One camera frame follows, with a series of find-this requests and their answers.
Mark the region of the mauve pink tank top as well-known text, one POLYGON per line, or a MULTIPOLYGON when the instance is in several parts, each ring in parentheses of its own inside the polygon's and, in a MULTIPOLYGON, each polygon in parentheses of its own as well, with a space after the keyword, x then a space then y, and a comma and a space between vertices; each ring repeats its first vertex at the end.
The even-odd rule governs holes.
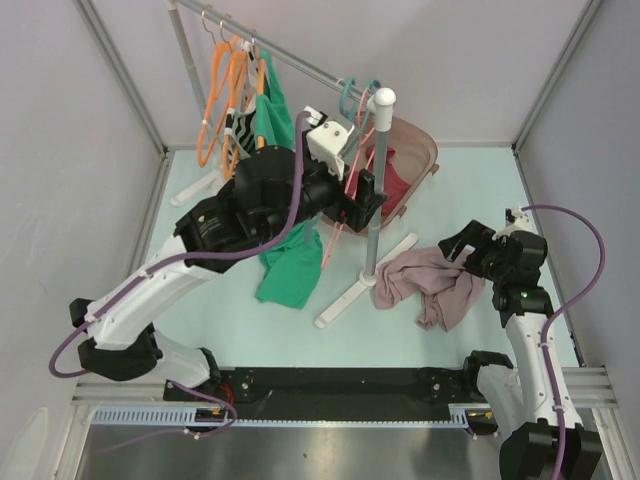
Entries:
POLYGON ((411 249, 384 263, 374 287, 374 304, 389 310, 418 294, 421 313, 416 324, 425 330, 439 327, 449 332, 465 318, 486 287, 486 281, 463 266, 470 254, 445 259, 437 247, 411 249))

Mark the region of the pink hanger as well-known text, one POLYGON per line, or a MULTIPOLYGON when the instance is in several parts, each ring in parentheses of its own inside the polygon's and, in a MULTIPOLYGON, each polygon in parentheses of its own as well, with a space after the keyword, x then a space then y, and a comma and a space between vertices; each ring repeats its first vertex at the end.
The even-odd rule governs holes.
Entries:
MULTIPOLYGON (((366 133, 366 126, 368 124, 370 111, 367 106, 368 100, 372 95, 375 94, 377 89, 379 88, 379 82, 377 80, 372 80, 369 82, 368 86, 362 93, 356 113, 354 114, 355 126, 357 128, 357 139, 354 147, 351 148, 349 155, 347 156, 347 160, 349 161, 349 175, 347 177, 345 188, 346 194, 350 198, 354 198, 357 192, 357 180, 355 179, 356 173, 359 171, 359 162, 360 162, 360 154, 363 142, 367 140, 371 132, 366 133)), ((344 223, 335 222, 332 228, 331 235, 329 237, 328 243, 326 245, 326 249, 324 252, 324 256, 321 263, 321 269, 325 270, 331 260, 332 254, 337 247, 338 241, 342 234, 342 231, 345 227, 344 223)))

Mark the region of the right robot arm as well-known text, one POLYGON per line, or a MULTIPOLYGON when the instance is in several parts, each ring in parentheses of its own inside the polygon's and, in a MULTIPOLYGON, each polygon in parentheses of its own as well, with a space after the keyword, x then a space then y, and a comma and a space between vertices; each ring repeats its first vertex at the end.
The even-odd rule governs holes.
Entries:
POLYGON ((556 351, 555 311, 540 285, 548 245, 529 217, 509 209, 496 232, 472 220, 439 242, 448 261, 491 282, 492 304, 515 353, 474 350, 461 376, 463 393, 490 406, 502 438, 503 479, 590 479, 603 454, 600 436, 585 427, 556 351))

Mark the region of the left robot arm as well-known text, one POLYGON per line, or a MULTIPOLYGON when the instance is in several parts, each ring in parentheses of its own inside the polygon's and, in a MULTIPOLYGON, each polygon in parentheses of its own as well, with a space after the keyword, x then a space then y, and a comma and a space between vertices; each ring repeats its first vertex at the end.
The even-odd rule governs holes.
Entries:
POLYGON ((165 337, 156 318, 195 287, 274 248, 290 228, 324 214, 359 232, 385 200, 366 170, 350 197, 326 164, 285 147, 257 150, 216 195, 180 218, 156 255, 121 286, 99 300, 71 303, 74 326, 87 333, 77 347, 82 370, 113 381, 158 376, 199 399, 214 397, 221 376, 213 354, 165 337))

